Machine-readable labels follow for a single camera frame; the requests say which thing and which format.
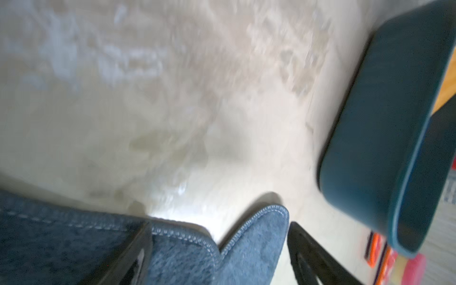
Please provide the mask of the orange fleece insole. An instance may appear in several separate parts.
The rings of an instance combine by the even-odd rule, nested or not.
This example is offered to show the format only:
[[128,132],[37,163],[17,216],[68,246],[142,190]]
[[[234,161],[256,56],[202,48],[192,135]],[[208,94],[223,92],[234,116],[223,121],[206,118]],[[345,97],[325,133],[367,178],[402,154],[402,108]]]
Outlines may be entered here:
[[442,108],[456,94],[456,50],[453,50],[432,115]]

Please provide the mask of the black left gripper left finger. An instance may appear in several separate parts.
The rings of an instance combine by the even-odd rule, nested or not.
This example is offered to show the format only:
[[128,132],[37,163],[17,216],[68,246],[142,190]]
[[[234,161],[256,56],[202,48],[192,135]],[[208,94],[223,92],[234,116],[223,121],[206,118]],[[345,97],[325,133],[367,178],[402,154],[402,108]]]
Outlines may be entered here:
[[152,258],[152,224],[142,223],[81,285],[143,285]]

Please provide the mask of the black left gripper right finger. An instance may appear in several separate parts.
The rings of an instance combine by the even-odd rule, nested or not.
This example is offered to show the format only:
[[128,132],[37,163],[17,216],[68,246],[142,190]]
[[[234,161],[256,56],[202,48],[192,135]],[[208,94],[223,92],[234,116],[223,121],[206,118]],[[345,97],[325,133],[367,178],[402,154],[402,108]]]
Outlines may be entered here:
[[297,222],[287,234],[294,276],[299,285],[359,285],[360,281],[335,260]]

